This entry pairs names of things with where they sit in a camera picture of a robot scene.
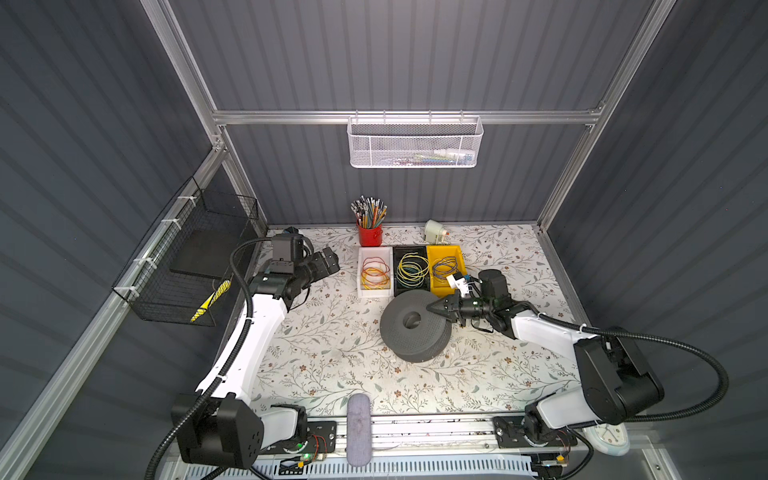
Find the grey perforated cable spool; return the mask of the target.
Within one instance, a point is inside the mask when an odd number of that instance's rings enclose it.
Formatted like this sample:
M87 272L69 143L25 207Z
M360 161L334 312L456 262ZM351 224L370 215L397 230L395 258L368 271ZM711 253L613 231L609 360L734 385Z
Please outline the grey perforated cable spool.
M452 326L427 309L438 300L429 291L411 290L389 302L380 319L385 346L409 363L423 363L443 352L451 339Z

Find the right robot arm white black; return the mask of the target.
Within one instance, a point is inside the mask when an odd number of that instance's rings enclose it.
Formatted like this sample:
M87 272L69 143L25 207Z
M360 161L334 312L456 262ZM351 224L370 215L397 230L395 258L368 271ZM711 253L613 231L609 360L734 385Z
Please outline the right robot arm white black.
M455 274L449 282L453 293L427 304L427 311L460 325L484 320L496 333L538 344L575 363L578 387L550 394L525 408L521 429L533 446L546 445L564 430L692 417L713 408L728 391L730 379L723 365L687 343L619 327L599 329L558 320L529 302L513 299L505 277L495 269L476 277ZM689 407L649 413L664 399L665 390L639 348L641 342L678 349L707 363L717 376L714 392Z

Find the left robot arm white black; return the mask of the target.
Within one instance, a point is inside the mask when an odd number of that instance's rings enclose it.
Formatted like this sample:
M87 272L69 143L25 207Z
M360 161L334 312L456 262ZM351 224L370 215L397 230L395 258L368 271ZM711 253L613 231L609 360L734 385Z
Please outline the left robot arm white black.
M337 254L315 251L312 242L289 228L269 238L272 259L247 280L238 269L233 278L244 306L216 363L192 394L181 394L172 407L173 426L152 454L145 478L153 479L172 444L189 464L249 469L259 454L274 445L303 446L309 435L305 408L276 404L262 414L251 403L252 388L269 344L294 300L313 283L337 273Z

